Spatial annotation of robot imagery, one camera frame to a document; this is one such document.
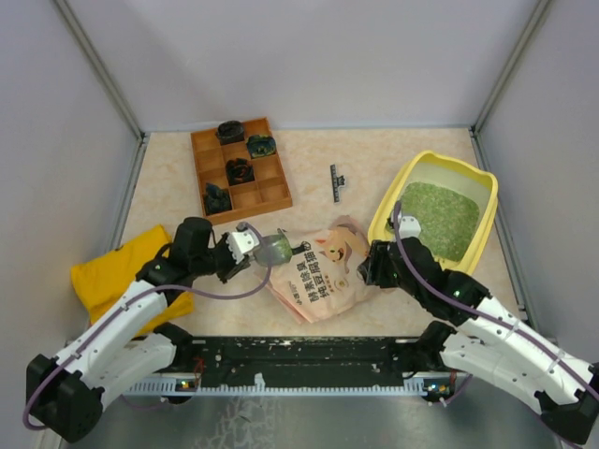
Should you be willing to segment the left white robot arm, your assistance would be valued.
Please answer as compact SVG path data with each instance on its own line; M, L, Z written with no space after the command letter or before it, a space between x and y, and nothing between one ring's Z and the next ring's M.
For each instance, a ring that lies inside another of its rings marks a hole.
M188 369L195 359L188 334L164 323L135 341L138 332L194 281L215 275L227 282L250 264L264 242L248 223L212 242L212 224L188 217L172 242L147 261L121 297L79 337L56 355L37 355L26 368L22 422L30 430L51 429L77 442L96 426L103 412L133 384L171 367Z

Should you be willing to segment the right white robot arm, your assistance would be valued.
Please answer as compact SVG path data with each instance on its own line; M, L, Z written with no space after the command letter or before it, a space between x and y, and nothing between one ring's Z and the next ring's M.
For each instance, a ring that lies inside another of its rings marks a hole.
M446 366L517 398L563 440L584 444L598 418L598 366L568 354L510 312L470 275L444 269L418 239L376 240L360 278L399 288L434 316L418 346L427 369Z

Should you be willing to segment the pink cat litter bag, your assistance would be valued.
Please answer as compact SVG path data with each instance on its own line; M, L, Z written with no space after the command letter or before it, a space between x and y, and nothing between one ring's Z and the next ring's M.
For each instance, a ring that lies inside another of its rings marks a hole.
M300 323L339 315L374 296L358 272L370 250L359 223L341 215L326 229L282 232L290 258L272 268L270 292Z

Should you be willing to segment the silver metal scoop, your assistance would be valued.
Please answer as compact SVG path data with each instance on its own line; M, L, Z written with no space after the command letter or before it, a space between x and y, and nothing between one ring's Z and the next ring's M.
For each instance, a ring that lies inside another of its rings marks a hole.
M285 235L284 230L278 229L275 234L268 235L263 238L263 242L254 250L254 259L262 267L267 267L272 264L272 243L275 241L277 236Z

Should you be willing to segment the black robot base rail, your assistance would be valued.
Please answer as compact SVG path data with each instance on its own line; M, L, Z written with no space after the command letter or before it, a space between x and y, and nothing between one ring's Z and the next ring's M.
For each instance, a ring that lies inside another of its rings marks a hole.
M195 337L160 374L189 374L200 386L268 388L403 386L418 374L446 375L436 340L394 337Z

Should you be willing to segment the black bag sealing clip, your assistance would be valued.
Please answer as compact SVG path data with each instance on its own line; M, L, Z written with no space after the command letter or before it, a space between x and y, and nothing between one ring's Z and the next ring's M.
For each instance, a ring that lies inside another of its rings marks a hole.
M338 169L335 164L329 166L329 173L331 179L333 203L338 204L341 201L341 189L345 187L346 179L344 175L340 175L338 173Z

